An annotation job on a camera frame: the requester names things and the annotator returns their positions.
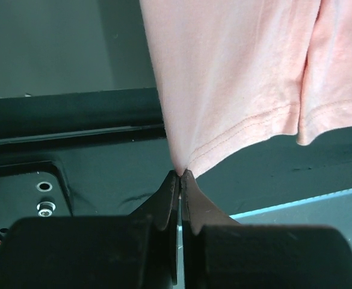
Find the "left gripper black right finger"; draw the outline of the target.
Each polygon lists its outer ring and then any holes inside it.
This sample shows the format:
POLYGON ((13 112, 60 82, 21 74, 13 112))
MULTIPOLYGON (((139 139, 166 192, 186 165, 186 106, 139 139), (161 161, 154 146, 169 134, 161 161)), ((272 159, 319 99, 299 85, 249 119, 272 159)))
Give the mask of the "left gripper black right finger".
POLYGON ((329 226, 242 225, 180 178, 186 288, 352 288, 352 250, 329 226))

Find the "salmon pink t shirt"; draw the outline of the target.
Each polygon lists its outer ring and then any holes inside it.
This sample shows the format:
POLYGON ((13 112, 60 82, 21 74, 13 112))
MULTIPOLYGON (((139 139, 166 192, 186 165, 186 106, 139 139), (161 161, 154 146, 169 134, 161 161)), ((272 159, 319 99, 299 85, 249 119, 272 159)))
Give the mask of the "salmon pink t shirt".
POLYGON ((175 171, 352 126, 352 1, 141 1, 175 171))

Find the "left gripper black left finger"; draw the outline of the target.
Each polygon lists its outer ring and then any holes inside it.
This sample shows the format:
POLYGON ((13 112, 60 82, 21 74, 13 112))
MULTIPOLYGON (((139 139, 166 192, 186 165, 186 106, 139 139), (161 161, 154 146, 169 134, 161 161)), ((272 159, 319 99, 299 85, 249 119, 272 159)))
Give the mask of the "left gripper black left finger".
POLYGON ((0 288, 172 288, 179 177, 126 216, 30 217, 0 245, 0 288))

